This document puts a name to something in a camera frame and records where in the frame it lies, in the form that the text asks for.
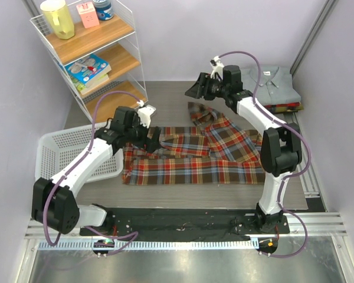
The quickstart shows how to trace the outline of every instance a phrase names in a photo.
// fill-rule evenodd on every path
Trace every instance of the yellow mug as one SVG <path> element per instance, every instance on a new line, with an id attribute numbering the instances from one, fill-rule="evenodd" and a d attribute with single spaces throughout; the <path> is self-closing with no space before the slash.
<path id="1" fill-rule="evenodd" d="M 42 2 L 41 10 L 57 37 L 67 40 L 75 35 L 75 25 L 65 0 L 46 0 Z"/>

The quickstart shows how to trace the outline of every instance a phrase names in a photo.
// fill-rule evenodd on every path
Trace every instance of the plaid fabric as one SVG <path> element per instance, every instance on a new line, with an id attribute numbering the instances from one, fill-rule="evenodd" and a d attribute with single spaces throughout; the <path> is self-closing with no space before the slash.
<path id="1" fill-rule="evenodd" d="M 298 112 L 299 110 L 304 110 L 304 107 L 300 102 L 288 103 L 288 104 L 277 104 L 277 105 L 266 105 L 265 108 L 273 114 L 284 113 L 284 112 Z"/>
<path id="2" fill-rule="evenodd" d="M 257 131 L 241 130 L 202 104 L 189 103 L 188 108 L 196 127 L 161 128 L 164 148 L 152 154 L 131 144 L 123 149 L 125 184 L 264 182 L 259 155 L 262 138 Z"/>

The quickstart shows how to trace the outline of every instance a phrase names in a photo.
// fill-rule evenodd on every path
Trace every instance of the blue book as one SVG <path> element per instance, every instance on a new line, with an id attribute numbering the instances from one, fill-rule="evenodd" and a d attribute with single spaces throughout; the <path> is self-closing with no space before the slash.
<path id="1" fill-rule="evenodd" d="M 70 76 L 91 87 L 97 80 L 112 70 L 109 63 L 100 57 L 90 54 L 65 67 Z"/>

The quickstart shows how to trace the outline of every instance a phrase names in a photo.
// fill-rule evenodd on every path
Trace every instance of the shirt collar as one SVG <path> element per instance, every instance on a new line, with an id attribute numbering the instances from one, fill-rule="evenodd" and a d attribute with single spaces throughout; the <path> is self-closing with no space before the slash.
<path id="1" fill-rule="evenodd" d="M 263 72 L 269 71 L 274 73 L 274 75 L 264 75 Z M 263 87 L 268 81 L 271 81 L 276 87 L 279 87 L 283 72 L 278 66 L 261 66 L 261 80 L 260 87 Z M 250 77 L 257 82 L 258 78 L 258 68 L 257 66 L 253 67 L 250 71 Z"/>

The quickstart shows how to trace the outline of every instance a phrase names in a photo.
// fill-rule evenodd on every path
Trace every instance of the blue jar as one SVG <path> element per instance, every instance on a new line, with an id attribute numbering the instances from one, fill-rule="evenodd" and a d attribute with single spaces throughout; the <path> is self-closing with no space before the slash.
<path id="1" fill-rule="evenodd" d="M 94 9 L 101 21 L 107 21 L 114 17 L 114 10 L 110 0 L 93 0 Z"/>

